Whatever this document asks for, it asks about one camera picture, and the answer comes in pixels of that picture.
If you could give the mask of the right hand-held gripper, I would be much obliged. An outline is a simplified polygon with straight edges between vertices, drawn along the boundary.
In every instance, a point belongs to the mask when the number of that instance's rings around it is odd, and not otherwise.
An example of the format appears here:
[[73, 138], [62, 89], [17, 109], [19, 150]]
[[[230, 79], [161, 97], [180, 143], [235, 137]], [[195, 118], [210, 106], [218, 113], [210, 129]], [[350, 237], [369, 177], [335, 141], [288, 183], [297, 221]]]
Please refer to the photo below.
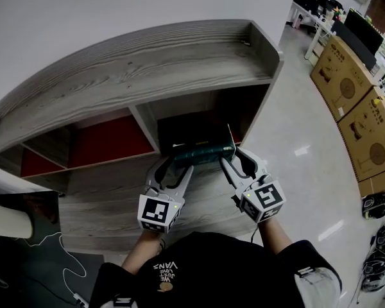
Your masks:
[[243, 174], [223, 157], [220, 164], [229, 184], [236, 189], [232, 199], [237, 208], [256, 224], [277, 215], [286, 202], [278, 180], [270, 179], [264, 161], [251, 151], [237, 147], [235, 155]]

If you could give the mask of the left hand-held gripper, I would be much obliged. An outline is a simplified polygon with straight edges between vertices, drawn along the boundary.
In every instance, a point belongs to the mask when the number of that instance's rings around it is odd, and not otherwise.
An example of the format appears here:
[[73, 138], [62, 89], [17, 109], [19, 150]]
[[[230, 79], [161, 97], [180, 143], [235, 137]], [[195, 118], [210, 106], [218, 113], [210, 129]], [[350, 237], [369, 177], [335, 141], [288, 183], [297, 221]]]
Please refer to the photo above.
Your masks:
[[175, 185], [162, 190], [162, 181], [173, 160], [173, 157], [162, 158], [147, 172], [145, 193], [139, 196], [137, 213], [139, 226], [143, 230], [168, 234], [185, 204], [184, 194], [194, 166], [185, 168]]

